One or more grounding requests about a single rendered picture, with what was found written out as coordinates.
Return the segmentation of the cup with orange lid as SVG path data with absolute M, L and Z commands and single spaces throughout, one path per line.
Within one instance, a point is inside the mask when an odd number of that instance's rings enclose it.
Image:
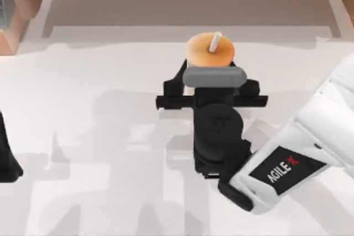
M 221 32 L 200 33 L 189 39 L 186 59 L 195 67 L 226 67 L 235 56 L 235 47 Z

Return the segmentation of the pale grey rounded box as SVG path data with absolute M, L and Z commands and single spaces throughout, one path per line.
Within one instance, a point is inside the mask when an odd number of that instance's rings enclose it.
M 188 67 L 183 83 L 194 88 L 239 88 L 247 81 L 240 67 Z

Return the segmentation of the wooden cabinet with grey inside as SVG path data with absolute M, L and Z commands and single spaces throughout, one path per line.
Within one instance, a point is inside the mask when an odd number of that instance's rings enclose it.
M 0 56 L 13 55 L 43 0 L 0 0 Z

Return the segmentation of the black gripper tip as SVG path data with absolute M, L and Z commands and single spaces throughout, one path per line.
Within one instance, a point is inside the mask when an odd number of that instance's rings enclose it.
M 3 115 L 0 111 L 0 183 L 14 183 L 23 176 L 23 173 L 9 146 Z

